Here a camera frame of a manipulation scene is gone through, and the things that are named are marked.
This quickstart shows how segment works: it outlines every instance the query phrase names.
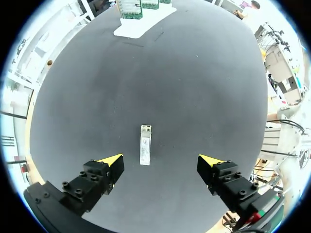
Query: sticker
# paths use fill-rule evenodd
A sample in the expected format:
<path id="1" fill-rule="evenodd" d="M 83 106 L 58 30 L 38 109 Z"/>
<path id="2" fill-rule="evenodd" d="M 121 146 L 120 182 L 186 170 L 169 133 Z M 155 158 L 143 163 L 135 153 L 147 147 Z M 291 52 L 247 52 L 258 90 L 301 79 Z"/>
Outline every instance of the sticker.
<path id="1" fill-rule="evenodd" d="M 140 139 L 140 164 L 150 165 L 150 138 Z"/>

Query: gray mat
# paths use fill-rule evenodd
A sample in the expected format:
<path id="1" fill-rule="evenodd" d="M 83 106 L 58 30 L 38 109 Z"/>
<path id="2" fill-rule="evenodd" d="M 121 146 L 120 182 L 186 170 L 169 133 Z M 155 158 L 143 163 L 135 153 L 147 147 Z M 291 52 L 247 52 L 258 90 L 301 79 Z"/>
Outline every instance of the gray mat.
<path id="1" fill-rule="evenodd" d="M 226 212 L 196 172 L 198 154 L 230 159 L 248 176 L 267 114 L 264 66 L 238 18 L 202 0 L 139 39 L 115 37 L 117 8 L 79 32 L 37 98 L 31 154 L 57 188 L 89 159 L 124 154 L 125 172 L 83 217 L 120 233 L 203 233 Z M 153 126 L 150 166 L 140 125 Z"/>

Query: black wire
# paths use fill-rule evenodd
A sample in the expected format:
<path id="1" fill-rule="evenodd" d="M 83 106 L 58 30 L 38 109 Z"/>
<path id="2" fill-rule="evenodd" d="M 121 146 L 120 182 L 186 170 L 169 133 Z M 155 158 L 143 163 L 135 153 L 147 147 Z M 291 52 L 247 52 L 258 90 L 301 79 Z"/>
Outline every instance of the black wire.
<path id="1" fill-rule="evenodd" d="M 281 123 L 284 123 L 284 124 L 288 124 L 288 125 L 292 125 L 292 126 L 295 126 L 297 128 L 299 128 L 303 133 L 305 133 L 305 129 L 299 125 L 298 123 L 292 121 L 292 120 L 287 120 L 287 119 L 283 119 L 283 120 L 269 120 L 267 122 L 281 122 Z"/>
<path id="2" fill-rule="evenodd" d="M 254 170 L 256 170 L 256 171 L 274 171 L 274 170 L 264 170 L 264 169 L 256 169 L 256 168 L 254 168 Z"/>
<path id="3" fill-rule="evenodd" d="M 233 232 L 233 233 L 240 233 L 240 232 L 266 233 L 266 231 L 263 231 L 263 230 L 260 230 L 260 229 L 251 229 L 251 228 L 237 230 L 236 232 Z"/>
<path id="4" fill-rule="evenodd" d="M 254 167 L 256 167 L 260 162 L 261 162 L 261 159 L 259 159 L 258 163 L 256 163 L 256 165 Z"/>
<path id="5" fill-rule="evenodd" d="M 223 220 L 222 220 L 222 225 L 223 225 L 224 227 L 226 227 L 230 232 L 232 232 L 232 230 L 231 230 L 230 228 L 228 228 L 227 226 L 224 225 L 224 218 L 223 218 Z"/>
<path id="6" fill-rule="evenodd" d="M 295 155 L 295 154 L 286 154 L 286 153 L 270 151 L 270 150 L 261 150 L 261 151 L 266 152 L 266 153 L 271 153 L 271 154 L 280 154 L 280 155 L 285 155 L 285 156 L 298 157 L 298 155 Z"/>
<path id="7" fill-rule="evenodd" d="M 271 178 L 271 177 L 274 177 L 274 176 L 261 176 L 261 175 L 258 175 L 258 174 L 255 174 L 255 176 L 260 176 L 262 178 Z"/>

